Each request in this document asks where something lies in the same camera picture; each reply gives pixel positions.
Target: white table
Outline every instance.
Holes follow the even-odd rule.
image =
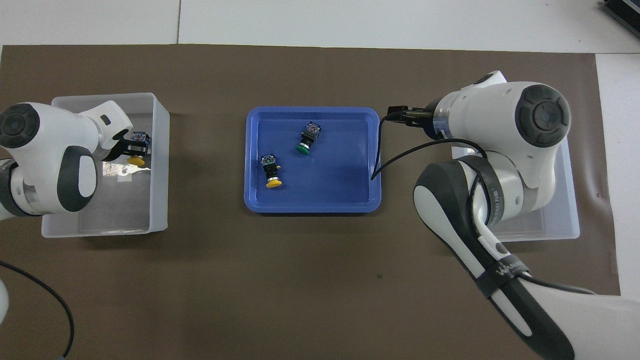
[[[0,0],[0,52],[175,43],[596,53],[620,289],[640,299],[640,39],[598,1]]]

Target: yellow button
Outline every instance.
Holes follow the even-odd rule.
[[[131,156],[129,159],[127,159],[127,162],[130,163],[131,165],[136,165],[139,167],[145,164],[145,161],[142,160],[142,158],[139,158],[137,156]]]
[[[280,186],[280,185],[282,185],[282,182],[280,180],[270,180],[267,183],[267,187],[268,188],[275,188],[275,187]]]

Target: black ribbed object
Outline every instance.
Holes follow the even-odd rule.
[[[640,37],[640,0],[605,0],[603,9]]]

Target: black strap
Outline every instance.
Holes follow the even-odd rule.
[[[490,298],[502,285],[527,271],[529,271],[529,268],[517,256],[509,255],[487,268],[476,279],[476,286],[484,297]]]
[[[488,226],[497,224],[504,215],[504,193],[493,167],[487,159],[479,156],[468,155],[456,160],[467,164],[480,177],[484,185],[484,194],[489,200],[487,219],[484,223]]]
[[[13,216],[32,217],[34,215],[20,209],[11,196],[11,171],[17,167],[18,164],[13,159],[0,165],[0,204]]]

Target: cable connector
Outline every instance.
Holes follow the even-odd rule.
[[[412,108],[407,105],[389,106],[387,108],[388,121],[397,122],[411,127],[424,127],[424,119],[433,119],[433,112],[425,108]]]

